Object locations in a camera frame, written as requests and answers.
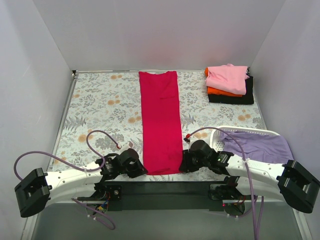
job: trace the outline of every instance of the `folded clothes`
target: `folded clothes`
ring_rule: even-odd
[[[283,136],[260,135],[245,131],[228,133],[242,146],[246,158],[269,164],[286,164],[288,160],[293,160],[290,147]],[[224,142],[224,151],[242,157],[239,146],[231,137],[221,132],[219,139]]]
[[[208,67],[207,87],[219,89],[232,94],[245,95],[247,66],[232,64]]]
[[[209,87],[207,86],[207,92],[208,94],[215,94],[215,95],[225,95],[225,96],[230,96],[230,97],[242,97],[243,95],[240,94],[234,94],[231,92],[227,92],[227,91],[223,91],[223,90],[219,90],[213,87]]]
[[[237,105],[251,105],[254,104],[254,78],[250,76],[245,80],[246,94],[240,97],[235,96],[225,96],[225,95],[216,95],[208,94],[210,103],[220,103],[220,104],[237,104]]]

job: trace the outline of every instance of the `red cloth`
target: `red cloth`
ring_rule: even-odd
[[[139,72],[143,126],[143,165],[148,175],[180,173],[182,130],[178,76]]]

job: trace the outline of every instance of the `grey floor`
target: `grey floor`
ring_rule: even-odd
[[[72,203],[54,204],[42,211],[32,240],[251,240],[252,215],[241,219],[206,210],[132,210],[109,212],[117,224],[111,231],[87,218]],[[301,240],[292,209],[283,202],[266,202],[260,240]]]

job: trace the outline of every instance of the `white backdrop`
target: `white backdrop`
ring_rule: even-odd
[[[284,0],[33,0],[71,69],[249,66]]]
[[[295,160],[320,179],[320,2],[286,0],[251,73],[269,130],[283,135]],[[320,239],[320,196],[306,214]]]
[[[71,71],[32,0],[0,0],[0,239],[19,240],[14,187],[16,158],[27,151],[52,152],[71,83]],[[50,158],[26,156],[25,177]]]

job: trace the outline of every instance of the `purple cloth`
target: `purple cloth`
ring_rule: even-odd
[[[251,160],[269,163],[286,164],[293,160],[290,147],[283,136],[260,135],[245,131],[228,132],[243,147],[245,157]],[[224,151],[241,156],[239,146],[225,133],[220,133],[220,141],[224,142]]]

